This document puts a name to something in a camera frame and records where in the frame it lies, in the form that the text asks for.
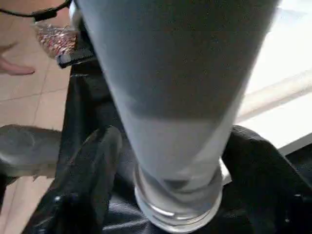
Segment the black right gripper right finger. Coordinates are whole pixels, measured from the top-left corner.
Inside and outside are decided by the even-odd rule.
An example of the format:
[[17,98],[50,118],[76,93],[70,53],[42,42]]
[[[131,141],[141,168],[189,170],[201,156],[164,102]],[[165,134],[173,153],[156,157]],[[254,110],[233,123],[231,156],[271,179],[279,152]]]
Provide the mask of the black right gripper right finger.
[[222,159],[257,234],[312,232],[312,186],[269,141],[234,125]]

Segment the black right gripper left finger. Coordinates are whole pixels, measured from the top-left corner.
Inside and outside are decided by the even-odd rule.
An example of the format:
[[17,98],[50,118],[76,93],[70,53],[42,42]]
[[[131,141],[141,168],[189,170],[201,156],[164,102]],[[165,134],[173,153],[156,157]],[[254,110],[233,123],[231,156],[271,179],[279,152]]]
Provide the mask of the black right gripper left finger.
[[122,148],[113,126],[94,131],[55,177],[25,234],[99,234]]

